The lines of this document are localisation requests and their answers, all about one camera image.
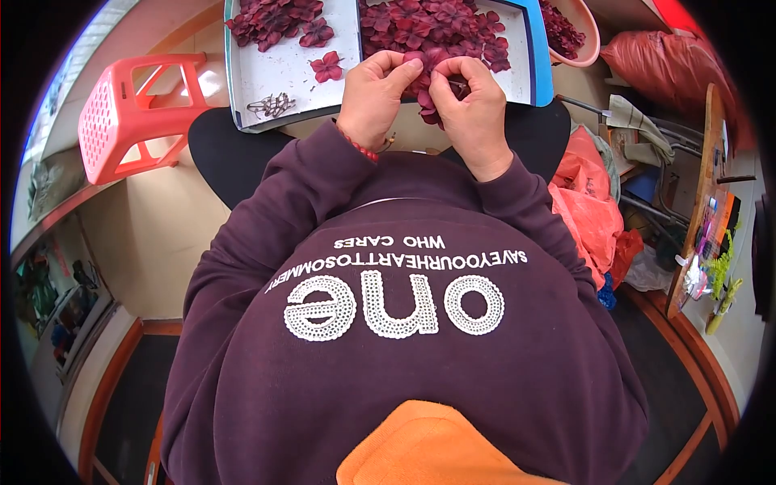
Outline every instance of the white tray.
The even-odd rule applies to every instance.
[[[535,19],[528,20],[528,9],[539,11],[536,0],[479,0],[477,13],[495,11],[506,27],[503,33],[509,42],[511,69],[494,74],[504,90],[507,101],[544,106],[552,98],[552,78],[549,74],[549,54],[543,24],[541,32],[529,36],[532,26],[539,30]],[[239,0],[226,0],[224,20],[240,13]],[[301,47],[299,38],[280,40],[267,52],[258,51],[254,43],[238,47],[230,30],[224,26],[227,80],[234,124],[240,131],[261,133],[278,126],[308,120],[339,111],[345,89],[345,73],[361,60],[359,7],[356,0],[325,0],[317,19],[324,17],[334,30],[326,47]],[[340,81],[319,84],[310,61],[321,59],[336,50],[344,73]],[[272,118],[246,109],[247,104],[285,92],[296,100],[295,107]]]

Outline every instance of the white plastic bag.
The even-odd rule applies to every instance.
[[[652,289],[668,289],[674,274],[662,269],[655,262],[655,250],[644,246],[636,256],[633,256],[631,267],[625,275],[625,282],[639,291]]]

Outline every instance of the hand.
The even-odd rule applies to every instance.
[[[472,92],[462,101],[450,90],[447,78],[460,74]],[[509,169],[514,155],[504,138],[507,97],[479,59],[452,57],[431,73],[428,90],[445,133],[474,178],[489,182]]]
[[[345,76],[345,93],[337,128],[370,151],[385,140],[401,106],[401,93],[423,71],[414,59],[402,64],[403,54],[381,50]]]

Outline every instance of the person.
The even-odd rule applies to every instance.
[[[240,133],[228,109],[192,125],[232,212],[193,273],[168,379],[178,485],[601,484],[634,459],[643,389],[550,211],[566,110],[515,110],[481,61],[454,57],[429,88],[454,152],[372,161],[354,144],[379,150],[421,71],[371,56],[304,140]]]

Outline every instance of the sweatshirt sleeve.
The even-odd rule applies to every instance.
[[[238,204],[192,275],[183,329],[168,378],[162,456],[171,476],[176,437],[206,375],[218,372],[223,349],[255,295],[334,208],[373,171],[327,121],[288,143],[267,165],[254,195]]]
[[[598,291],[591,270],[579,257],[577,243],[559,214],[553,214],[553,198],[547,184],[538,175],[525,169],[520,158],[514,156],[510,168],[499,178],[477,183],[486,214],[509,224],[531,238],[547,254],[557,259],[571,273],[577,284],[577,297],[595,322],[601,336],[608,343],[617,362],[622,382],[629,391],[630,400],[639,416],[638,436],[634,436],[627,450],[628,462],[638,452],[647,431],[647,402],[636,371],[631,365],[625,343],[609,312],[598,301]]]
[[[579,257],[577,243],[559,214],[553,214],[553,198],[547,184],[525,169],[517,155],[499,178],[477,183],[483,209],[519,230],[557,259],[579,283],[589,283],[595,291],[591,270]]]

